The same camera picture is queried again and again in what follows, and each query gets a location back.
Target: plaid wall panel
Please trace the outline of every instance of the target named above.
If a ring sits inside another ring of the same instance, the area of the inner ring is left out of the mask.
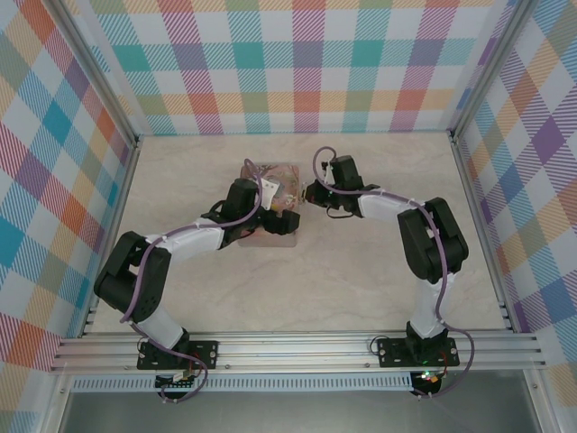
[[[232,134],[445,129],[506,0],[68,3],[143,132]]]
[[[515,6],[517,5],[518,0],[508,0],[505,9],[503,10],[493,33],[489,38],[489,42],[487,42],[487,46],[485,46],[485,50],[483,50],[482,55],[479,57],[479,61],[475,66],[475,70],[472,73],[469,81],[467,82],[467,87],[463,91],[461,95],[461,99],[459,99],[459,104],[457,104],[457,108],[454,110],[453,117],[451,117],[451,122],[449,124],[449,129],[454,129],[463,112],[465,104],[469,100],[469,96],[471,95],[472,90],[477,85],[479,78],[483,74],[485,67],[487,66],[487,62],[490,59],[490,56],[493,54],[495,48],[497,47],[497,42],[499,41],[503,31],[507,27],[508,20],[511,18],[513,11],[515,10]]]
[[[577,1],[542,0],[463,137],[524,331],[577,430]]]
[[[40,0],[0,2],[0,432],[31,431],[128,146]]]

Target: beige surface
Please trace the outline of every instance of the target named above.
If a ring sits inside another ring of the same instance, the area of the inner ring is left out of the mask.
[[[471,255],[449,300],[458,327],[501,328],[503,322],[446,135],[287,134],[146,138],[120,233],[166,232],[194,221],[239,174],[245,157],[299,164],[313,179],[315,150],[351,154],[365,183],[411,198],[443,197]],[[295,248],[230,245],[173,266],[162,298],[188,330],[403,329],[415,303],[415,277],[405,262],[397,224],[331,220],[301,207]],[[95,331],[126,330],[101,302]]]

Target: metal strip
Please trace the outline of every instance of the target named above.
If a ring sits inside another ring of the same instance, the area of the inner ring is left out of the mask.
[[[531,396],[531,401],[533,402],[533,407],[535,408],[541,429],[546,433],[570,431],[569,429],[563,430],[559,426],[558,419],[554,413],[554,405],[549,399],[549,394],[545,387],[544,372],[525,370],[524,373],[529,395]]]
[[[110,44],[110,41],[106,37],[105,31],[102,29],[102,26],[98,21],[98,17],[96,16],[94,9],[92,9],[90,0],[77,0],[76,3],[78,6],[78,10],[82,14],[82,17],[84,18],[84,21],[88,26],[88,29],[92,33],[92,36],[94,37],[96,44],[98,45],[98,48],[100,48],[102,55],[105,57],[106,62],[108,63],[108,66],[110,67],[110,70],[114,75],[114,78],[116,78],[118,86],[122,90],[123,95],[126,98],[126,101],[130,105],[130,108],[133,110],[134,117],[136,119],[136,122],[142,129],[142,133],[145,135],[152,135],[151,126],[149,125],[148,120],[146,120],[146,116],[142,111],[142,107],[138,102],[136,95],[133,92],[132,86],[128,82],[128,78],[124,74],[120,62],[118,61],[116,55],[114,54],[112,45]]]
[[[116,203],[116,207],[114,209],[114,214],[112,217],[112,221],[110,223],[110,229],[108,231],[105,246],[102,250],[102,256],[100,259],[100,263],[98,264],[98,270],[100,271],[102,267],[105,265],[106,259],[112,252],[114,248],[114,243],[116,242],[116,237],[118,236],[118,229],[120,228],[120,223],[123,218],[124,208],[126,207],[126,200],[128,199],[128,192],[130,191],[130,187],[133,184],[134,173],[136,172],[136,164],[138,163],[138,159],[141,154],[141,144],[142,140],[138,143],[138,147],[135,147],[130,150],[128,156],[128,165],[126,166],[126,173],[124,174],[123,185],[120,188],[120,193],[118,195],[118,201]],[[85,303],[84,311],[82,311],[83,320],[78,322],[78,327],[75,329],[74,335],[81,336],[85,330],[86,325],[88,324],[89,318],[92,317],[92,322],[94,322],[94,315],[96,314],[96,307],[98,305],[98,297],[94,294],[91,290],[88,294],[88,300]]]
[[[214,333],[191,336],[220,342],[218,366],[210,374],[230,373],[378,373],[410,372],[415,368],[379,368],[368,344],[378,335],[403,337],[400,332],[343,333]],[[476,355],[472,369],[544,368],[536,337],[508,331],[474,331]],[[471,354],[468,340],[455,338],[462,370]],[[143,374],[136,370],[136,334],[104,334],[63,340],[52,372],[58,374]]]
[[[70,392],[158,392],[150,374],[80,375]],[[188,392],[190,387],[174,391]],[[227,374],[209,376],[203,392],[412,391],[410,373]]]
[[[41,420],[38,422],[39,433],[53,433],[60,430],[64,412],[69,399],[73,377],[61,375],[53,385],[52,396],[45,410],[40,410]]]
[[[477,198],[475,197],[474,190],[472,188],[472,179],[470,173],[467,171],[464,165],[463,157],[459,146],[457,146],[449,134],[449,142],[451,143],[451,149],[453,150],[453,157],[457,165],[457,170],[461,176],[461,182],[463,183],[463,189],[465,191],[465,196],[467,197],[467,202],[469,203],[469,209],[471,210],[472,220],[477,229],[477,236],[481,243],[481,249],[483,255],[485,256],[485,262],[487,263],[487,268],[489,269],[490,279],[493,283],[493,288],[495,289],[495,294],[497,295],[497,300],[503,302],[508,311],[508,319],[513,330],[520,332],[521,325],[515,314],[515,308],[513,300],[505,289],[505,281],[500,272],[499,261],[493,252],[493,248],[490,244],[489,229],[485,224],[485,218],[482,216],[481,205]]]
[[[135,147],[138,134],[134,131],[114,91],[110,88],[104,72],[98,66],[92,50],[74,23],[74,18],[70,15],[68,8],[61,0],[43,0],[43,2],[124,139]]]
[[[485,70],[481,74],[477,85],[472,90],[471,96],[463,108],[461,117],[457,121],[453,132],[453,136],[457,141],[459,137],[463,136],[467,126],[469,126],[475,117],[477,110],[481,106],[481,102],[487,95],[487,92],[489,92],[491,84],[500,73],[508,55],[515,46],[519,34],[521,34],[525,28],[525,24],[531,17],[538,3],[538,0],[518,0],[507,26],[497,41],[497,46],[487,62]]]
[[[487,17],[485,18],[485,23],[483,23],[481,33],[477,37],[477,41],[472,47],[469,60],[464,66],[461,76],[455,83],[451,102],[444,110],[441,121],[439,122],[439,131],[446,131],[449,128],[451,118],[453,117],[453,114],[459,105],[459,101],[461,100],[461,97],[467,88],[467,84],[469,83],[469,80],[471,79],[471,76],[475,71],[477,64],[479,63],[479,59],[481,58],[485,48],[487,47],[487,44],[489,43],[490,36],[493,34],[495,27],[497,27],[499,18],[507,6],[507,1],[508,0],[497,0],[490,8]]]

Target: object in box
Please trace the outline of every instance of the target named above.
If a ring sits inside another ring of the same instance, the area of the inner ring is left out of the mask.
[[[298,213],[299,186],[298,166],[288,163],[256,164],[262,178],[279,185],[277,192],[272,198],[270,208],[279,214],[287,209]],[[241,169],[241,178],[248,179],[249,172],[245,167]],[[291,247],[297,244],[297,233],[289,235],[274,235],[266,232],[262,227],[256,229],[251,235],[243,233],[247,237],[240,239],[240,246],[280,246]]]

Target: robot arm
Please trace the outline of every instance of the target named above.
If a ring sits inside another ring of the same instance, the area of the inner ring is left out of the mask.
[[[333,158],[322,163],[325,184],[341,191],[359,191],[359,194],[338,194],[327,189],[321,182],[307,187],[305,199],[320,207],[340,209],[357,217],[375,218],[382,221],[398,221],[405,257],[411,271],[417,277],[417,307],[407,324],[407,346],[417,362],[427,359],[431,353],[438,354],[436,347],[445,343],[447,330],[437,319],[436,302],[441,292],[441,258],[432,232],[415,200],[399,201],[383,194],[377,185],[364,186],[351,156]],[[445,299],[454,285],[455,274],[461,270],[469,249],[451,209],[442,198],[419,203],[435,221],[443,242],[447,260],[448,278]],[[441,314],[446,302],[441,306]]]
[[[218,202],[209,212],[197,219],[190,230],[164,237],[152,249],[143,269],[139,298],[131,321],[158,344],[188,352],[188,332],[172,319],[160,304],[169,267],[191,257],[225,248],[240,239],[244,232],[263,227],[267,232],[285,235],[298,228],[299,214],[284,210],[281,216],[273,210],[259,207],[244,223],[226,228],[219,224],[237,221],[254,208],[257,186],[251,180],[237,179],[229,189],[226,200]],[[146,249],[164,235],[123,234],[95,283],[95,294],[114,309],[125,313],[131,303],[136,273]]]

